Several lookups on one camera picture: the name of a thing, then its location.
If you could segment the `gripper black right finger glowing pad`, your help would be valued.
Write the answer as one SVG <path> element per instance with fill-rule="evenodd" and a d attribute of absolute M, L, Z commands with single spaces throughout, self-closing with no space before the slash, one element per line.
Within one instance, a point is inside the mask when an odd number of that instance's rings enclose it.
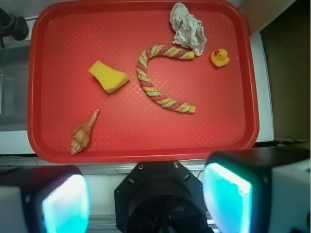
<path fill-rule="evenodd" d="M 206 160 L 203 197 L 222 233 L 308 233 L 311 152 L 298 147 L 219 151 Z"/>

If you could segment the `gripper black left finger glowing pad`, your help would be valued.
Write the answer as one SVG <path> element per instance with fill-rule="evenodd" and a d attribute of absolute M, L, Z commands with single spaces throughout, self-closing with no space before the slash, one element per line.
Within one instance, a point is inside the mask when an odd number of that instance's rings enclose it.
<path fill-rule="evenodd" d="M 87 179 L 73 165 L 15 168 L 0 174 L 2 233 L 84 233 Z"/>

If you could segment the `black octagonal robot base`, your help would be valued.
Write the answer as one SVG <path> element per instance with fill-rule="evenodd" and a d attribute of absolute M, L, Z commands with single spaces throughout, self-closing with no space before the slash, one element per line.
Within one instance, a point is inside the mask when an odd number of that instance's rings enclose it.
<path fill-rule="evenodd" d="M 177 161 L 138 163 L 114 190 L 122 233 L 211 233 L 203 185 Z"/>

